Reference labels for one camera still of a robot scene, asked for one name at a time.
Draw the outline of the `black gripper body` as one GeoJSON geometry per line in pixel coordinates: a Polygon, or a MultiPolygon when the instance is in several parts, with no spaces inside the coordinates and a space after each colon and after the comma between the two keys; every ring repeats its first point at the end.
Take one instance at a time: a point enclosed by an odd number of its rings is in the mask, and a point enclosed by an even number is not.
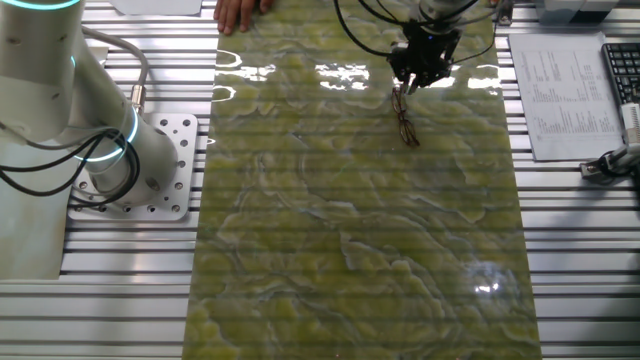
{"type": "Polygon", "coordinates": [[[417,24],[404,25],[402,33],[406,40],[392,43],[389,63],[442,62],[450,65],[461,38],[461,31],[457,28],[435,31],[417,24]]]}

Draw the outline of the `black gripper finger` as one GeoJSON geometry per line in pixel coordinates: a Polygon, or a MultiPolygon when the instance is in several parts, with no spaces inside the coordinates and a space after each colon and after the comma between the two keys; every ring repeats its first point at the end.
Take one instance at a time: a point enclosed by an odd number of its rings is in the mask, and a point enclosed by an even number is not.
{"type": "Polygon", "coordinates": [[[409,93],[411,89],[411,67],[406,62],[393,62],[392,69],[396,79],[400,82],[400,90],[409,93]]]}
{"type": "Polygon", "coordinates": [[[410,94],[414,94],[418,88],[430,87],[435,82],[450,76],[450,67],[437,66],[422,72],[415,73],[415,78],[410,85],[410,94]]]}

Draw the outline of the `person hand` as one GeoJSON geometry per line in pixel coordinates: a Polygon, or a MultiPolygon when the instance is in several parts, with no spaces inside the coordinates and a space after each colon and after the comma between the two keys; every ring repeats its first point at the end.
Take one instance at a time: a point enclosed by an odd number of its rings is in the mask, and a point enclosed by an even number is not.
{"type": "Polygon", "coordinates": [[[273,4],[274,0],[218,0],[213,18],[219,32],[224,35],[231,35],[236,28],[240,32],[246,32],[254,10],[266,13],[273,4]]]}

